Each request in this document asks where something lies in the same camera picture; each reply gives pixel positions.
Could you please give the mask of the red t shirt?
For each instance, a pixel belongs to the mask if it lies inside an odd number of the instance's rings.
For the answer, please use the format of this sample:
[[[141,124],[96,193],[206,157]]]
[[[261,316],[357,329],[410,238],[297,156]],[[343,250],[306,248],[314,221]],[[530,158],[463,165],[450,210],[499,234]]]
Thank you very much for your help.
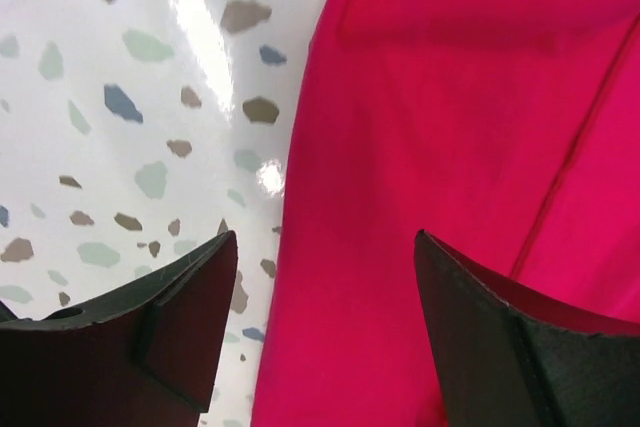
[[[327,0],[288,160],[256,426],[449,426],[427,231],[639,319],[639,0]]]

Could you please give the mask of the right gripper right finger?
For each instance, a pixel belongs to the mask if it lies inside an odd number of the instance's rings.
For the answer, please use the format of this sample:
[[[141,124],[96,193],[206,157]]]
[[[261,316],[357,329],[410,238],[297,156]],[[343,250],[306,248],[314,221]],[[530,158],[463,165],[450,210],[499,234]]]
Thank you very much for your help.
[[[543,295],[425,231],[414,265],[449,425],[638,425],[638,324]]]

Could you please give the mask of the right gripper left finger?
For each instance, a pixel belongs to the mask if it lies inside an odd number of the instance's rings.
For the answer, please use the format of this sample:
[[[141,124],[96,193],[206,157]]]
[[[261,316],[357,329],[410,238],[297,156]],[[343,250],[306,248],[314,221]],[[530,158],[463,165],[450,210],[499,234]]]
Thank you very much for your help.
[[[211,404],[236,273],[229,231],[43,319],[3,308],[2,424],[197,425]]]

